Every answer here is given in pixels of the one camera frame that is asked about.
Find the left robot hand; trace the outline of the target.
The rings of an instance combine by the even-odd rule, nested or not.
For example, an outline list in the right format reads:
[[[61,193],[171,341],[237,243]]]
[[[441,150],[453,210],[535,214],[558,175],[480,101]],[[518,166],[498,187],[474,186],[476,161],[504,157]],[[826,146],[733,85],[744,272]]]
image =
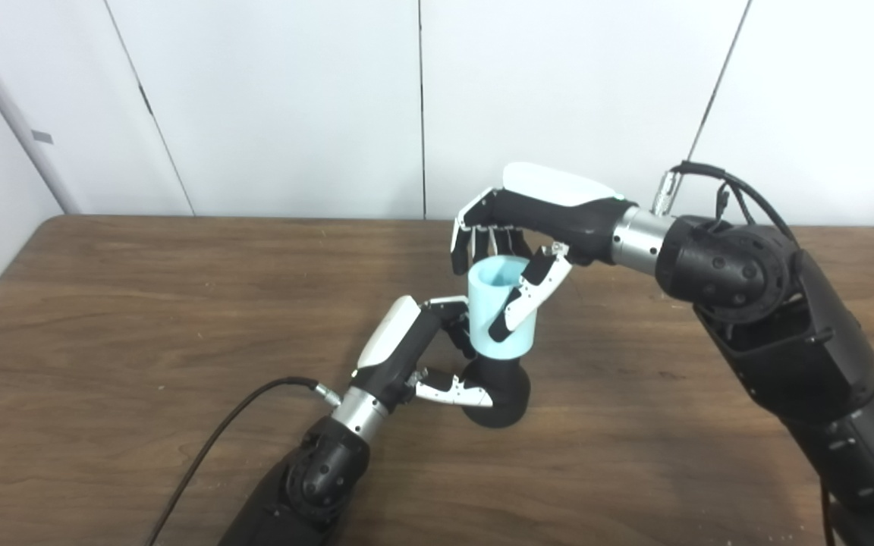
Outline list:
[[[357,360],[350,385],[370,395],[391,414],[417,396],[448,405],[492,408],[492,395],[474,380],[441,370],[420,371],[417,363],[438,333],[444,332],[466,359],[475,360],[465,295],[417,302],[402,295],[389,308]]]

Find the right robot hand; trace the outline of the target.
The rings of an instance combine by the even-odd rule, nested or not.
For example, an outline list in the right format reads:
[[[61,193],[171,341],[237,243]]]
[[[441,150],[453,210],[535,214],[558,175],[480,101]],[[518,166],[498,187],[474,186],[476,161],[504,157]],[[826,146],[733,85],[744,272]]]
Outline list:
[[[515,162],[454,218],[450,244],[454,275],[488,258],[489,248],[527,259],[488,326],[504,342],[558,289],[575,265],[613,264],[616,227],[637,207],[595,180],[541,165]]]

